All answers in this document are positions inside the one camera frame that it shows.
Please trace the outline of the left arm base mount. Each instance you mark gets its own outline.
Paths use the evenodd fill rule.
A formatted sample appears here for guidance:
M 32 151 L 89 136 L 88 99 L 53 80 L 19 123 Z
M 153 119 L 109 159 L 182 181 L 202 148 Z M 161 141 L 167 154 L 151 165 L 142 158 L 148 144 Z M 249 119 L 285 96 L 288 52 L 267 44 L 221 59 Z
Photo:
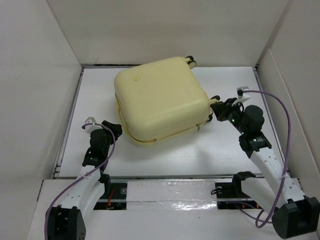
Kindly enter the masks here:
M 127 209 L 128 184 L 112 181 L 108 174 L 85 177 L 77 184 L 76 199 L 84 211 Z

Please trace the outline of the yellow hard-shell suitcase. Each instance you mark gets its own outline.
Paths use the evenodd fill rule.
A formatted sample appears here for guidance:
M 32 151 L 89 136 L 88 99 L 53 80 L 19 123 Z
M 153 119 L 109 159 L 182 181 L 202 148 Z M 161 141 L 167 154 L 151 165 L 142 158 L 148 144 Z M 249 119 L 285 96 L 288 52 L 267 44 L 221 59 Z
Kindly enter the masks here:
M 212 120 L 208 97 L 187 57 L 171 57 L 120 71 L 114 79 L 118 115 L 125 131 L 139 145 L 152 145 L 198 130 Z

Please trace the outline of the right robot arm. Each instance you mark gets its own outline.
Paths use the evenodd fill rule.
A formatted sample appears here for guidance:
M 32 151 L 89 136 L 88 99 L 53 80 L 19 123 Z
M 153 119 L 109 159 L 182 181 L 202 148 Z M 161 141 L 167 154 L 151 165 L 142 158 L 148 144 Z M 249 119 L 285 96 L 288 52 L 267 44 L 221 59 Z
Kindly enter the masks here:
M 239 131 L 239 145 L 258 167 L 268 187 L 250 172 L 233 176 L 231 191 L 237 197 L 247 195 L 267 214 L 279 237 L 288 239 L 315 232 L 318 228 L 320 203 L 308 197 L 287 173 L 262 132 L 263 110 L 256 105 L 243 106 L 240 99 L 213 100 L 211 109 L 220 122 L 229 121 Z

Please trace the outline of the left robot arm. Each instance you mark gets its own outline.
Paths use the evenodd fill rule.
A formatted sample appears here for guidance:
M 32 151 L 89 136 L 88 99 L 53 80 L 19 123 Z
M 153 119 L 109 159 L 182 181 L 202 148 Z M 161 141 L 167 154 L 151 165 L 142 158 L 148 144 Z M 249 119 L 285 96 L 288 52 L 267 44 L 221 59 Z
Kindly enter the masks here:
M 122 126 L 106 120 L 97 123 L 89 117 L 81 128 L 89 134 L 89 147 L 78 177 L 54 198 L 45 213 L 46 240 L 84 240 L 89 215 L 98 200 L 112 191 L 110 176 L 104 171 L 123 133 Z

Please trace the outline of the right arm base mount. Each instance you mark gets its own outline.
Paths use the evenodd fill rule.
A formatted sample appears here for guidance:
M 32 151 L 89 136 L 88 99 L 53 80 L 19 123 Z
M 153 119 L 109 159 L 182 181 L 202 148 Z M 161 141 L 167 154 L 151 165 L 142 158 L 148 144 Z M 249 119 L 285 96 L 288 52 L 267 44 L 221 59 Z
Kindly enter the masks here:
M 219 210 L 261 209 L 252 198 L 236 191 L 232 182 L 216 182 L 210 194 L 216 196 Z

